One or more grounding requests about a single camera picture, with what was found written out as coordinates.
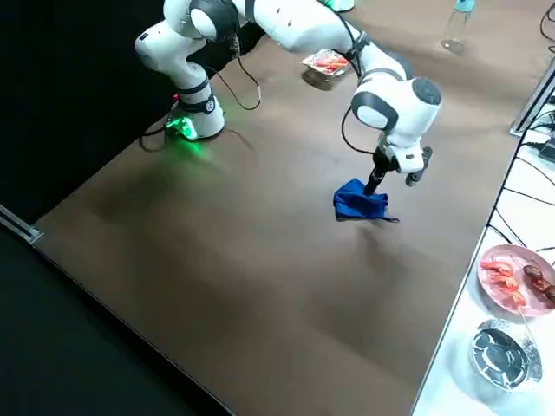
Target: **blue towel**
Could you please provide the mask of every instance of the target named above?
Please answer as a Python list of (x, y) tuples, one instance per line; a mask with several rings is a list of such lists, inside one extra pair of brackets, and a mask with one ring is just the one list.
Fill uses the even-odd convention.
[(388, 199), (387, 193), (364, 195), (364, 184), (358, 179), (352, 179), (339, 188), (333, 196), (337, 221), (347, 219), (385, 219), (386, 221), (398, 223), (398, 218), (385, 216)]

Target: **wire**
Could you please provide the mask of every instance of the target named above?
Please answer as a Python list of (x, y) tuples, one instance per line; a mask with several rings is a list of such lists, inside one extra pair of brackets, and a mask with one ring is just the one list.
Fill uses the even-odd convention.
[[(536, 120), (539, 120), (539, 119), (541, 119), (544, 115), (548, 115), (548, 114), (549, 114), (549, 117), (550, 117), (550, 119), (552, 120), (552, 123), (553, 123), (553, 124), (551, 124), (551, 123), (542, 123), (542, 124), (538, 124), (537, 126), (532, 127), (532, 124), (534, 124), (534, 122), (535, 122)], [(532, 147), (532, 148), (534, 148), (534, 149), (536, 149), (536, 150), (538, 150), (538, 151), (541, 150), (541, 149), (543, 149), (544, 146), (545, 146), (545, 143), (547, 143), (547, 140), (546, 140), (545, 142), (543, 142), (543, 143), (538, 142), (538, 141), (532, 141), (532, 142), (531, 142), (531, 141), (527, 141), (527, 142), (524, 142), (524, 140), (525, 140), (526, 135), (528, 134), (528, 132), (530, 132), (530, 131), (535, 132), (537, 128), (541, 128), (541, 127), (549, 127), (549, 128), (551, 128), (551, 129), (553, 129), (553, 128), (555, 127), (555, 110), (548, 110), (548, 111), (545, 111), (545, 112), (543, 112), (542, 114), (539, 114), (539, 115), (537, 115), (536, 117), (534, 117), (534, 119), (533, 119), (532, 122), (530, 123), (530, 127), (527, 128), (527, 129), (524, 131), (524, 133), (522, 134), (522, 138), (521, 138), (521, 140), (520, 140), (520, 145), (519, 145), (519, 147), (517, 148), (517, 151), (518, 151), (521, 147), (524, 147), (524, 146)]]
[(164, 133), (164, 143), (162, 144), (162, 146), (156, 147), (156, 148), (150, 148), (145, 144), (145, 137), (150, 137), (150, 136), (154, 136), (158, 133), (162, 133), (166, 131), (166, 123), (167, 120), (164, 121), (164, 124), (162, 125), (162, 127), (156, 128), (155, 130), (151, 131), (151, 132), (146, 132), (143, 133), (139, 136), (139, 146), (142, 150), (144, 150), (145, 152), (149, 152), (149, 153), (154, 153), (154, 152), (159, 152), (160, 150), (162, 150), (164, 147), (166, 147), (167, 145), (167, 135)]
[[(547, 19), (549, 22), (552, 22), (552, 23), (555, 22), (555, 20), (552, 19), (551, 17), (551, 12), (553, 11), (553, 9), (555, 9), (555, 3), (552, 3), (552, 5), (549, 6), (549, 8), (547, 9), (547, 11), (544, 13), (544, 15), (541, 17), (541, 20), (539, 21), (539, 33), (541, 33), (541, 35), (549, 42), (555, 42), (555, 39), (553, 39), (551, 36), (545, 33), (544, 22), (545, 22), (545, 19)], [(553, 46), (555, 45), (552, 45), (548, 48), (551, 52), (554, 52)]]
[(252, 76), (249, 71), (247, 71), (245, 69), (245, 67), (243, 66), (243, 63), (241, 62), (241, 45), (239, 43), (239, 39), (237, 38), (237, 35), (233, 35), (231, 41), (231, 46), (232, 46), (232, 50), (233, 52), (235, 52), (236, 57), (237, 57), (237, 62), (239, 67), (243, 70), (243, 72), (246, 74), (246, 76), (248, 76), (249, 78), (251, 78), (252, 82), (254, 82), (257, 86), (257, 91), (258, 91), (258, 102), (253, 106), (253, 107), (247, 107), (246, 105), (244, 105), (240, 99), (235, 95), (235, 92), (233, 91), (233, 89), (230, 87), (230, 85), (227, 83), (227, 81), (224, 79), (224, 77), (219, 73), (219, 71), (217, 71), (214, 68), (211, 68), (207, 65), (204, 66), (205, 69), (210, 69), (223, 83), (224, 85), (227, 87), (227, 89), (229, 89), (229, 92), (232, 93), (233, 98), (235, 99), (235, 101), (241, 106), (241, 108), (243, 108), (246, 111), (252, 111), (252, 110), (256, 110), (259, 106), (260, 103), (262, 102), (262, 91), (260, 89), (260, 84), (258, 84), (258, 81), (256, 80), (256, 78), (254, 78), (254, 76)]
[(511, 240), (509, 240), (509, 238), (508, 238), (505, 234), (503, 234), (503, 233), (499, 230), (499, 228), (497, 228), (496, 226), (491, 225), (491, 224), (488, 224), (486, 227), (490, 227), (490, 228), (494, 229), (495, 232), (497, 232), (500, 236), (502, 236), (503, 239), (504, 239), (505, 241), (507, 241), (509, 244), (512, 244), (512, 243), (513, 243), (513, 242), (512, 242)]
[(154, 136), (155, 134), (158, 134), (160, 132), (163, 132), (164, 130), (166, 130), (166, 124), (164, 124), (164, 126), (157, 128), (156, 130), (153, 130), (152, 132), (146, 132), (143, 133), (141, 135), (141, 137), (148, 137), (148, 136)]
[(553, 203), (553, 202), (544, 201), (543, 199), (533, 197), (532, 195), (528, 195), (527, 193), (523, 193), (523, 192), (520, 192), (520, 191), (515, 191), (514, 189), (507, 188), (507, 187), (503, 187), (503, 189), (505, 189), (506, 191), (509, 191), (509, 192), (516, 193), (516, 194), (518, 194), (518, 195), (522, 195), (523, 197), (527, 197), (527, 198), (533, 199), (534, 201), (538, 201), (538, 202), (541, 202), (541, 203), (543, 203), (543, 204), (555, 206), (555, 203)]
[(349, 146), (355, 152), (364, 153), (364, 154), (374, 154), (374, 152), (370, 152), (368, 150), (362, 150), (362, 149), (359, 149), (357, 147), (354, 147), (347, 140), (347, 136), (345, 136), (345, 121), (347, 120), (347, 116), (349, 115), (350, 110), (351, 110), (351, 106), (349, 106), (349, 108), (347, 108), (347, 111), (345, 112), (345, 114), (343, 115), (343, 119), (341, 120), (341, 137), (343, 137), (343, 141), (345, 143), (347, 143), (347, 146)]
[(535, 165), (533, 165), (532, 163), (530, 163), (528, 160), (524, 160), (524, 159), (522, 159), (520, 156), (516, 156), (515, 159), (522, 160), (522, 161), (523, 161), (524, 163), (526, 163), (527, 165), (533, 167), (536, 171), (538, 171), (539, 173), (541, 173), (541, 175), (542, 175), (544, 178), (546, 178), (547, 180), (549, 180), (553, 186), (555, 186), (555, 182), (553, 182), (552, 179), (551, 179), (549, 176), (547, 176), (545, 173), (541, 172), (541, 170), (539, 170), (539, 168), (537, 168)]
[[(242, 64), (239, 64), (239, 66), (243, 69), (243, 71), (245, 71)], [(252, 111), (252, 110), (256, 110), (260, 106), (260, 103), (262, 102), (262, 96), (261, 96), (261, 92), (260, 92), (260, 85), (254, 79), (254, 77), (251, 74), (249, 74), (247, 71), (245, 71), (245, 73), (254, 81), (255, 84), (257, 84), (257, 88), (258, 88), (258, 102), (253, 107), (247, 107), (239, 100), (239, 98), (235, 95), (235, 92), (233, 92), (230, 85), (227, 83), (227, 81), (224, 79), (224, 77), (216, 69), (208, 67), (206, 65), (204, 66), (204, 68), (205, 69), (210, 69), (224, 83), (224, 85), (227, 87), (227, 89), (229, 89), (229, 92), (232, 93), (233, 98), (241, 106), (241, 108), (243, 108), (246, 111)]]
[(497, 212), (497, 215), (499, 215), (499, 218), (501, 218), (501, 221), (505, 223), (506, 228), (508, 228), (509, 231), (514, 235), (514, 237), (519, 241), (520, 245), (528, 248), (528, 246), (524, 243), (524, 241), (522, 241), (522, 238), (520, 238), (519, 235), (516, 232), (514, 232), (513, 228), (511, 228), (511, 225), (509, 225), (509, 223), (507, 223), (507, 221), (503, 218), (500, 210), (497, 207), (495, 208), (495, 211)]
[[(337, 11), (333, 10), (329, 4), (327, 4), (326, 7), (328, 9), (330, 9), (333, 12), (333, 14), (336, 15), (337, 18), (341, 21), (341, 23), (343, 24), (343, 26), (347, 30), (347, 33), (349, 34), (350, 42), (351, 42), (351, 48), (354, 48), (355, 44), (356, 44), (356, 40), (355, 40), (355, 37), (353, 36), (353, 33), (349, 29), (349, 25), (347, 24), (347, 21), (343, 18), (343, 16), (341, 16), (339, 13), (337, 13)], [(361, 58), (360, 58), (359, 54), (356, 54), (356, 65), (351, 60), (349, 60), (349, 62), (351, 64), (351, 66), (353, 67), (353, 69), (355, 70), (356, 76), (358, 78), (360, 78), (362, 74), (361, 74)]]

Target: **white countertop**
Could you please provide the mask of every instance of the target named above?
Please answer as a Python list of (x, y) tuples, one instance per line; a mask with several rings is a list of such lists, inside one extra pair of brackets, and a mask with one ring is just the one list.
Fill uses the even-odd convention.
[[(545, 142), (547, 139), (549, 137), (545, 134), (529, 131), (524, 141)], [(523, 146), (518, 150), (518, 156), (534, 164), (555, 181), (555, 165), (539, 158), (537, 150)], [(555, 203), (555, 186), (518, 159), (514, 160), (509, 170), (505, 187)], [(496, 207), (529, 249), (555, 246), (555, 206), (503, 189)], [(516, 244), (516, 238), (497, 213), (493, 214), (490, 224)], [(506, 241), (492, 228), (486, 227), (422, 382), (413, 416), (555, 414), (555, 312), (528, 319), (544, 369), (542, 381), (532, 392), (499, 392), (491, 395), (492, 389), (485, 386), (483, 383), (486, 382), (470, 367), (470, 341), (483, 321), (502, 318), (517, 322), (526, 329), (519, 316), (505, 312), (489, 301), (479, 286), (476, 260), (481, 253), (497, 244), (506, 244)], [(549, 263), (555, 261), (555, 250), (541, 251), (539, 254)]]

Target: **food package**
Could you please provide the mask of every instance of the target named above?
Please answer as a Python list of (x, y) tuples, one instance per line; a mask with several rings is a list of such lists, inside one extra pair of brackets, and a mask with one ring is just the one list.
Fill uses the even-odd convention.
[(349, 61), (331, 49), (320, 49), (300, 63), (330, 77), (343, 75), (349, 69)]

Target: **green led light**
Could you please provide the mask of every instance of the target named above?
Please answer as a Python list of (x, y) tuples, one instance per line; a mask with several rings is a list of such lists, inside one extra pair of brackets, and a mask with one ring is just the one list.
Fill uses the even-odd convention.
[(194, 128), (193, 122), (186, 116), (175, 118), (166, 124), (167, 128), (171, 128), (178, 135), (185, 137), (187, 140), (194, 140), (199, 137), (197, 130)]

